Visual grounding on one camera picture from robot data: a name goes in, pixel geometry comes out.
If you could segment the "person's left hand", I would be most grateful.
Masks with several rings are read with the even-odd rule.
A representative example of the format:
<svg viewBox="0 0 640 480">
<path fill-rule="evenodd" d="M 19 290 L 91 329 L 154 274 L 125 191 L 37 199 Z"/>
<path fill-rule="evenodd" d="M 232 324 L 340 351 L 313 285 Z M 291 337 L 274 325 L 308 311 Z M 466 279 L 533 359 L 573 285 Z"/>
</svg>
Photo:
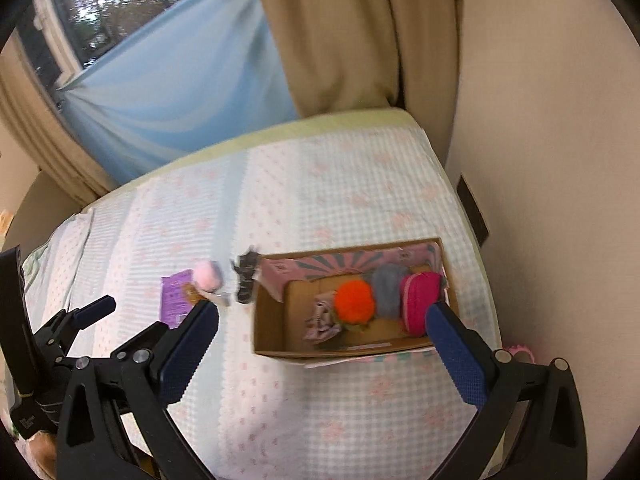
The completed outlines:
<svg viewBox="0 0 640 480">
<path fill-rule="evenodd" d="M 53 434 L 38 431 L 27 440 L 27 458 L 40 479 L 56 478 L 56 439 Z"/>
</svg>

